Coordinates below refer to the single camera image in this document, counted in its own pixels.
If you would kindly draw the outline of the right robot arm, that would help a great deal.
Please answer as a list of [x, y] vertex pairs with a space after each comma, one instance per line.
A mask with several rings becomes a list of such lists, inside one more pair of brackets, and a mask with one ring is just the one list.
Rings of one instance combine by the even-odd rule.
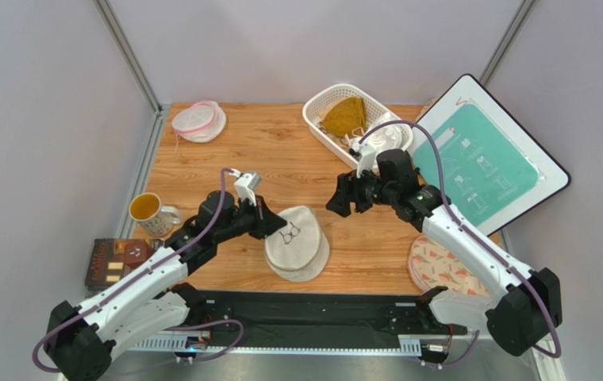
[[559, 277], [550, 269], [533, 270], [482, 235], [433, 185], [421, 184], [407, 152], [378, 155], [378, 172], [338, 175], [326, 204], [341, 217], [374, 205], [390, 206], [402, 221], [441, 244], [476, 276], [489, 296], [460, 294], [436, 286], [425, 295], [428, 309], [441, 324], [488, 333], [507, 353], [520, 356], [545, 337], [557, 342], [563, 322]]

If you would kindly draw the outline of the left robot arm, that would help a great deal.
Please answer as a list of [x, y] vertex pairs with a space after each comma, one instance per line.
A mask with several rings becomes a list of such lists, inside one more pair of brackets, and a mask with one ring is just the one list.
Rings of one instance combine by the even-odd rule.
[[120, 354], [166, 329], [202, 331], [206, 300], [185, 278], [217, 254], [220, 243], [244, 234], [264, 239], [286, 227], [263, 197], [236, 200], [214, 191], [148, 260], [108, 289], [73, 306], [61, 302], [35, 365], [68, 380], [97, 380]]

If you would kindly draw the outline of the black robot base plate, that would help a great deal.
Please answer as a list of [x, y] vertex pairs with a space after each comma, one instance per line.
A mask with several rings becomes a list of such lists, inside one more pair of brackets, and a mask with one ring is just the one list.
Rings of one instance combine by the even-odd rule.
[[185, 324], [226, 320], [212, 330], [219, 342], [238, 334], [256, 344], [386, 344], [397, 335], [447, 340], [468, 330], [443, 325], [416, 295], [201, 291], [206, 302]]

